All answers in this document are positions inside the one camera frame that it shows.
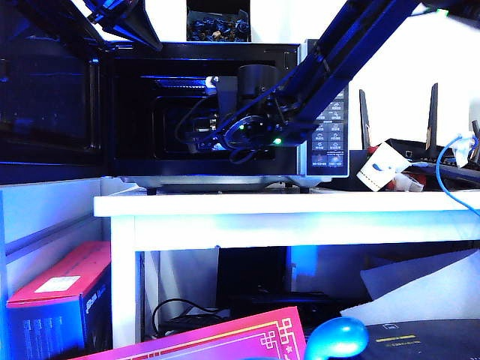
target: box label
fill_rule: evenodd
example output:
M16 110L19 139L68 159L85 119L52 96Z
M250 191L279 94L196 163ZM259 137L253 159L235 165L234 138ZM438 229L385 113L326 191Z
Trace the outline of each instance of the box label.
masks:
M36 289L35 293L50 293L52 291L66 291L75 281L80 279L80 276L63 276L63 277L51 277L42 286Z

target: white shelf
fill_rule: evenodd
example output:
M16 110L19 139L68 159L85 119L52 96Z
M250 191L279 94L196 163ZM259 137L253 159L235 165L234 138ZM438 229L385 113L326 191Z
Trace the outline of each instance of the white shelf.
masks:
M457 191L456 197L480 209L480 191ZM120 215L226 215L331 212L437 212L466 210L443 192L312 193L202 193L147 196L136 188L94 199L94 214Z
M480 217L441 192L294 192L95 197L112 218L114 347L140 341L139 251L480 239ZM455 195L480 209L480 191Z

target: blue ball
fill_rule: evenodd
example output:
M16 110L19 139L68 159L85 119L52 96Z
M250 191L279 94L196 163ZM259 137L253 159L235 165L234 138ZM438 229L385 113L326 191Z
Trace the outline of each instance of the blue ball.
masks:
M304 360L349 358L361 353L367 344L367 328L360 320L338 317L313 330L307 342Z

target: pink box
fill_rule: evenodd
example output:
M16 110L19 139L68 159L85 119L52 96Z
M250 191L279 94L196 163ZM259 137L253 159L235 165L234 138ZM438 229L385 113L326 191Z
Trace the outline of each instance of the pink box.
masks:
M111 349L110 261L109 242L86 241L13 294L9 359L68 359Z
M296 307L285 307L76 360L240 360L260 356L302 360L304 352L299 313Z

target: blue cable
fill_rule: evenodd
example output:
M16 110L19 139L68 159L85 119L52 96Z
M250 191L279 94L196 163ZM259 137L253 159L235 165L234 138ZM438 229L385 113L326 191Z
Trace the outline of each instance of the blue cable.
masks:
M450 146L452 146L453 144L455 144L458 140L462 139L462 136L461 135L458 135L457 137L455 137L451 142L449 142L443 149L442 151L440 152L440 154L438 155L438 158L436 159L436 166L435 166L435 175L436 175L436 180L438 181L438 184L440 185L440 187L442 188L443 192L445 192L445 194L447 194L449 197L451 197L453 200L455 200L457 203L460 203L461 205L465 206L467 209L471 210L472 212L474 212L476 215L478 215L480 217L480 211L474 209L471 205L467 204L466 202L463 202L462 200L458 199L457 197L455 197L449 189L447 189L445 187L445 185L443 184L442 182L442 179L440 178L440 161L442 160L442 157L443 155L445 154L445 152L450 148ZM473 146L473 148L475 148L478 144L479 144L479 140L474 136L473 139L475 140L475 145Z

